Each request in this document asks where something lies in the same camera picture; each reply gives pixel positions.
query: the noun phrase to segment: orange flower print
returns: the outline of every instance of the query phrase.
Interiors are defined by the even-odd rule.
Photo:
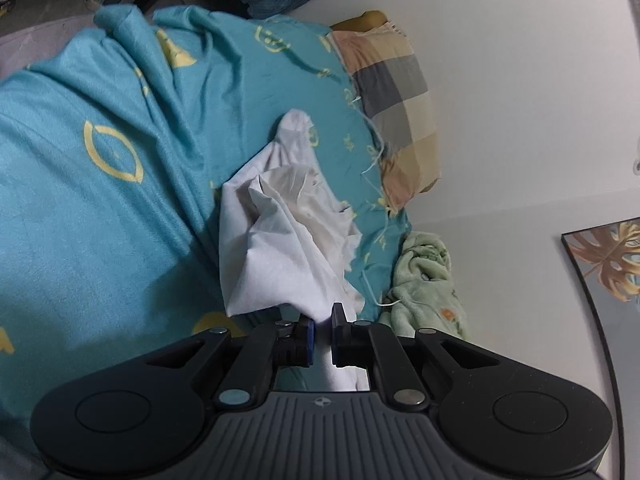
[[[453,321],[454,319],[456,319],[455,314],[453,314],[453,312],[448,308],[443,308],[440,313],[442,314],[442,317],[447,321]]]

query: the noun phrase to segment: silver screw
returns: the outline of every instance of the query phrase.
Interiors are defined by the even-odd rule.
[[[419,392],[418,390],[412,390],[411,388],[398,390],[394,393],[394,400],[407,406],[417,406],[423,402],[424,399],[424,393]]]
[[[249,399],[251,399],[249,392],[235,388],[225,390],[218,396],[218,400],[227,406],[239,406],[240,404],[248,402]]]

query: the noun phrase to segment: white garment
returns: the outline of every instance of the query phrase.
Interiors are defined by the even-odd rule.
[[[314,367],[322,380],[312,381],[315,386],[368,390],[364,370],[333,366],[330,327],[319,325],[336,301],[354,321],[364,298],[344,277],[361,235],[351,209],[324,182],[309,143],[312,127],[307,114],[289,111],[274,141],[223,185],[222,295],[228,316],[291,304],[319,330]]]

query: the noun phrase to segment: green towel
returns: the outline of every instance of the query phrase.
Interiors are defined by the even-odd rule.
[[[435,328],[467,338],[465,311],[451,277],[449,251],[440,237],[411,232],[394,269],[390,296],[399,303],[380,315],[380,323],[398,336],[413,337],[419,328]]]

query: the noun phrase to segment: ribbed gray surface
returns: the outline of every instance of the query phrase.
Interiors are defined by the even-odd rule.
[[[66,476],[55,475],[52,480]],[[376,393],[273,392],[222,415],[183,462],[148,480],[497,480],[456,455],[428,418]],[[596,480],[587,474],[580,480]]]

